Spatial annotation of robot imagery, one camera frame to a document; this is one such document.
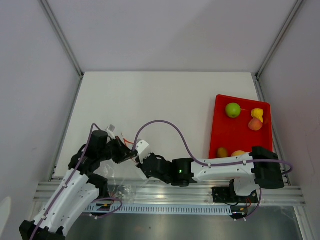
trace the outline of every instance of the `white tabletop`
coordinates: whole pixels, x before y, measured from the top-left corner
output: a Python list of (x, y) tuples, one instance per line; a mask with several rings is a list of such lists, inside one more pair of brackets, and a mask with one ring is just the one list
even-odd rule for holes
[[(86, 72), (72, 113), (54, 176), (64, 176), (71, 157), (87, 142), (90, 126), (105, 130), (110, 124), (129, 141), (142, 125), (166, 120), (183, 133), (196, 158), (209, 155), (216, 96), (257, 100), (251, 73), (231, 72)], [(155, 154), (188, 158), (178, 133), (156, 123), (140, 135)], [(97, 171), (108, 178), (140, 179), (141, 170), (128, 160), (101, 164)]]

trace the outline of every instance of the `metal extrusion bar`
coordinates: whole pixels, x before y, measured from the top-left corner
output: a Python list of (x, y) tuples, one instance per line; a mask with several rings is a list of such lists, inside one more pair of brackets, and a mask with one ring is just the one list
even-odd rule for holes
[[(254, 76), (254, 74), (252, 75), (252, 78), (253, 78), (253, 83), (254, 83), (255, 90), (256, 90), (256, 93), (257, 93), (259, 101), (266, 102), (266, 98), (265, 98), (264, 92), (262, 90), (260, 81), (257, 79), (256, 76)], [(273, 123), (272, 123), (272, 141), (273, 141), (273, 146), (274, 146), (275, 153), (278, 155), (278, 157), (281, 160), (285, 160), (284, 154), (283, 154), (280, 142), (279, 142), (278, 134), (277, 134), (275, 125)], [(287, 179), (288, 184), (291, 185), (289, 176), (286, 175), (285, 177)]]
[(52, 26), (53, 31), (55, 32), (56, 36), (58, 37), (58, 39), (61, 43), (61, 46), (63, 47), (65, 53), (67, 54), (69, 60), (71, 61), (75, 71), (78, 73), (78, 75), (80, 77), (82, 77), (83, 71), (81, 70), (80, 65), (79, 65), (71, 47), (70, 47), (70, 44), (68, 43), (66, 36), (63, 33), (62, 28), (60, 27), (60, 25), (57, 21), (57, 18), (55, 16), (54, 12), (52, 11), (48, 1), (47, 0), (38, 0), (38, 2), (40, 3), (40, 5), (44, 11), (44, 14), (48, 18), (48, 20)]
[[(40, 182), (34, 196), (34, 202), (47, 202), (58, 188), (61, 181)], [(132, 195), (135, 204), (158, 204), (158, 205), (193, 205), (207, 206), (213, 205), (212, 187), (228, 186), (228, 181), (208, 181), (201, 184), (190, 185), (188, 187), (176, 187), (163, 184), (160, 181), (149, 181), (142, 184), (141, 180), (127, 180), (122, 186), (133, 186), (127, 189), (134, 189), (134, 192), (125, 192), (126, 188), (121, 192), (127, 196)], [(262, 190), (262, 206), (305, 206), (305, 199), (299, 186), (286, 186), (282, 189), (263, 189)]]
[(63, 126), (63, 133), (62, 133), (61, 139), (59, 140), (58, 148), (56, 149), (56, 152), (53, 155), (54, 157), (53, 157), (53, 160), (52, 160), (52, 164), (51, 164), (51, 166), (49, 168), (50, 172), (49, 172), (49, 174), (47, 176), (47, 179), (49, 181), (51, 181), (51, 179), (53, 177), (53, 174), (54, 174), (54, 171), (55, 171), (55, 168), (56, 168), (56, 164), (57, 164), (57, 161), (59, 159), (59, 156), (60, 156), (64, 141), (65, 141), (65, 138), (66, 138), (66, 135), (67, 135), (69, 123), (70, 123), (70, 120), (71, 120), (71, 117), (72, 117), (72, 113), (74, 111), (74, 108), (75, 108), (75, 105), (76, 105), (76, 102), (77, 102), (77, 98), (78, 98), (78, 94), (79, 94), (79, 91), (80, 91), (80, 88), (81, 88), (82, 80), (83, 80), (83, 77), (81, 76), (79, 84), (78, 84), (76, 92), (75, 92), (75, 95), (74, 95), (74, 99), (72, 101), (72, 105), (71, 105), (71, 108), (70, 108), (70, 111), (69, 111), (69, 114), (68, 114), (68, 118), (67, 118), (67, 120), (65, 122), (65, 125)]
[(295, 206), (294, 211), (303, 240), (316, 240), (305, 206)]
[(297, 0), (293, 6), (293, 8), (291, 9), (286, 21), (284, 22), (279, 34), (277, 35), (276, 39), (274, 40), (268, 54), (266, 55), (265, 59), (262, 62), (262, 65), (260, 66), (256, 76), (257, 79), (259, 79), (262, 75), (262, 73), (264, 72), (266, 66), (268, 65), (268, 63), (270, 62), (271, 58), (273, 57), (273, 55), (275, 54), (275, 52), (277, 51), (279, 45), (281, 44), (281, 42), (283, 41), (286, 33), (288, 32), (288, 29), (290, 28), (290, 26), (292, 25), (295, 17), (297, 16), (299, 10), (301, 9), (303, 3), (305, 2), (305, 0)]

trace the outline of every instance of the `metal floor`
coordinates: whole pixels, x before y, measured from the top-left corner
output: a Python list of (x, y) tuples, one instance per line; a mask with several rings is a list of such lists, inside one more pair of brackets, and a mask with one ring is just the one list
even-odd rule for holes
[(229, 216), (114, 214), (80, 217), (66, 240), (302, 240), (293, 207), (260, 207), (247, 222)]

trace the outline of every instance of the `white panel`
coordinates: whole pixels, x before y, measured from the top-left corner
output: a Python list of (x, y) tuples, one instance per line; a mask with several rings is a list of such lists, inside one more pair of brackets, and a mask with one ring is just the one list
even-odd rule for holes
[[(218, 94), (256, 100), (250, 73), (225, 72), (86, 72), (74, 107), (55, 175), (63, 176), (71, 157), (87, 142), (92, 123), (133, 141), (140, 127), (167, 120), (183, 132), (190, 150), (207, 158)], [(141, 133), (151, 149), (167, 160), (188, 157), (178, 133), (158, 123)], [(140, 178), (132, 161), (107, 161), (98, 173), (111, 178)]]
[(258, 70), (295, 0), (49, 0), (87, 71)]
[(320, 237), (320, 1), (308, 0), (262, 76), (293, 183)]
[(0, 202), (12, 198), (1, 239), (21, 239), (79, 79), (36, 0), (0, 1)]

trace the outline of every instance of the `apple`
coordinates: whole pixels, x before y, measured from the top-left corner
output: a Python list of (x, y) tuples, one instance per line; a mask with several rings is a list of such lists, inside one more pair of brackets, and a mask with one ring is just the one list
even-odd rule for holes
[(241, 113), (241, 107), (237, 103), (229, 103), (225, 107), (225, 113), (229, 118), (235, 119), (237, 118)]

